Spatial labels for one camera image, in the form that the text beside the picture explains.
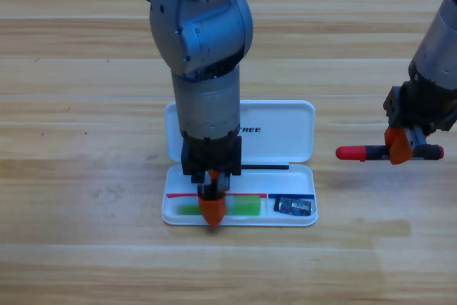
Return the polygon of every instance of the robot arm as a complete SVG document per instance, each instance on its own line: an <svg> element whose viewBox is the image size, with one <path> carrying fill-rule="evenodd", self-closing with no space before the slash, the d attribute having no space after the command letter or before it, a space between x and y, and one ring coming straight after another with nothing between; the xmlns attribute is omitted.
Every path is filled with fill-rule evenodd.
<svg viewBox="0 0 457 305"><path fill-rule="evenodd" d="M408 72L410 80L393 87L383 105L393 164L426 149L429 134L449 131L457 120L457 0L443 0Z"/></svg>
<svg viewBox="0 0 457 305"><path fill-rule="evenodd" d="M202 214L217 225L229 177L241 175L238 64L251 47L251 12L246 0L151 0L150 24L171 69L183 172L199 184Z"/></svg>

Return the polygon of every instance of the green sponge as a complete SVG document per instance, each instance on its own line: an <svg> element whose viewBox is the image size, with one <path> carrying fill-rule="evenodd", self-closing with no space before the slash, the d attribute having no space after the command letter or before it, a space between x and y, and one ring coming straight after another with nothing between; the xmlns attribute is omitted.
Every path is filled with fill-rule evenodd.
<svg viewBox="0 0 457 305"><path fill-rule="evenodd" d="M258 216L260 214L260 200L260 196L234 196L233 206L227 206L227 214L231 216ZM200 208L198 205L180 205L176 209L176 213L184 216L196 216L200 214Z"/></svg>

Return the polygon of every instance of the blue strip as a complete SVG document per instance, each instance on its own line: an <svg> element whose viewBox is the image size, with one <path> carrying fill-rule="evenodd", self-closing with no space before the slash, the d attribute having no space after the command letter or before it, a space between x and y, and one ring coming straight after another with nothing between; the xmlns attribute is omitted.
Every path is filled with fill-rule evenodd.
<svg viewBox="0 0 457 305"><path fill-rule="evenodd" d="M280 197L291 198L291 199L308 199L314 200L313 194L269 194L268 199L277 199Z"/></svg>

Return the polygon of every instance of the white tray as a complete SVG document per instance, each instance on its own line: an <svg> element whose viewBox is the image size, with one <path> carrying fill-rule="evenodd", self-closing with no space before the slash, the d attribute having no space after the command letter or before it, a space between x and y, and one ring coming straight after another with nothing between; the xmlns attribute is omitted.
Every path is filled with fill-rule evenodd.
<svg viewBox="0 0 457 305"><path fill-rule="evenodd" d="M313 172L303 164L313 152L314 107L307 101L243 100L241 101L241 132L243 165L281 165L285 169L243 170L231 176L226 203L233 197L258 195L257 216L226 215L219 225L243 226L309 226L318 218ZM169 156L180 162L183 139L179 132L176 104L166 107L166 133ZM305 199L311 202L310 216L293 216L274 211L277 197ZM172 225L206 225L201 215L178 214L180 206L198 206L196 185L183 175L181 165L171 167L167 174L162 218Z"/></svg>

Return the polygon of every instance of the wooden surface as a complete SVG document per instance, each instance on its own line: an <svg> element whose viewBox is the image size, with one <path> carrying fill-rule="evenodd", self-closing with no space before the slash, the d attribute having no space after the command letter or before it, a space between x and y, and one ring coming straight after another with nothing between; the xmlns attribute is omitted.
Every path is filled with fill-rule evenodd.
<svg viewBox="0 0 457 305"><path fill-rule="evenodd" d="M0 0L0 304L457 304L457 134L348 163L441 0L248 0L245 98L316 107L306 229L161 220L169 70L143 0Z"/></svg>

